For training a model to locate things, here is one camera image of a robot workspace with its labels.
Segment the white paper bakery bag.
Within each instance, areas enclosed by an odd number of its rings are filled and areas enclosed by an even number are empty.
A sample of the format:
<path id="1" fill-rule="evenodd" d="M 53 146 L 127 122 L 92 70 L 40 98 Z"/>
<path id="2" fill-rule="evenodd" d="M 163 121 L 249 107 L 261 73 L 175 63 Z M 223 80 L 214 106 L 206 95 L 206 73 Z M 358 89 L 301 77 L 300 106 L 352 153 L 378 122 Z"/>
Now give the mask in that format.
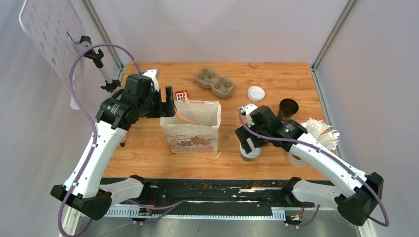
<path id="1" fill-rule="evenodd" d="M 175 116 L 160 118 L 174 154 L 216 154 L 221 125 L 218 101 L 175 101 Z"/>

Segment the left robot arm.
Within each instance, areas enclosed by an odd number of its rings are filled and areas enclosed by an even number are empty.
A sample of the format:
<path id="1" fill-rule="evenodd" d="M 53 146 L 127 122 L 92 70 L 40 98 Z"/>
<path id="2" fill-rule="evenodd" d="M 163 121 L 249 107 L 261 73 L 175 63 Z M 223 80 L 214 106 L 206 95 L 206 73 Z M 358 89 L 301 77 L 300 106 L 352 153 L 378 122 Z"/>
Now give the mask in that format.
<path id="1" fill-rule="evenodd" d="M 173 117 L 172 87 L 166 87 L 166 100 L 162 102 L 158 84 L 159 72 L 150 69 L 132 74 L 124 89 L 100 105 L 93 135 L 85 148 L 73 174 L 62 185 L 53 186 L 50 194 L 91 219 L 101 219 L 115 204 L 134 199 L 145 204 L 151 199 L 151 182 L 138 175 L 107 185 L 100 183 L 103 172 L 115 148 L 139 118 Z"/>

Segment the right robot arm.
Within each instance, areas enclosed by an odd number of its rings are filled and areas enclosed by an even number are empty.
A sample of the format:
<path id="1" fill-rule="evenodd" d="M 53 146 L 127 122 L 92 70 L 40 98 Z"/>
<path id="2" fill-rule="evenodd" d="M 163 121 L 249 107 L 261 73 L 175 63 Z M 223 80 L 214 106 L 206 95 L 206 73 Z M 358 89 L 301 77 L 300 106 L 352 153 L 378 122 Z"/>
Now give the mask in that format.
<path id="1" fill-rule="evenodd" d="M 337 210 L 348 222 L 362 226 L 370 219 L 387 227 L 390 224 L 382 203 L 384 179 L 343 161 L 310 134 L 300 123 L 281 122 L 268 106 L 247 104 L 238 109 L 241 127 L 235 130 L 243 158 L 253 160 L 267 143 L 282 148 L 324 174 L 331 185 L 291 178 L 282 192 L 283 202 L 295 206 L 311 202 Z"/>

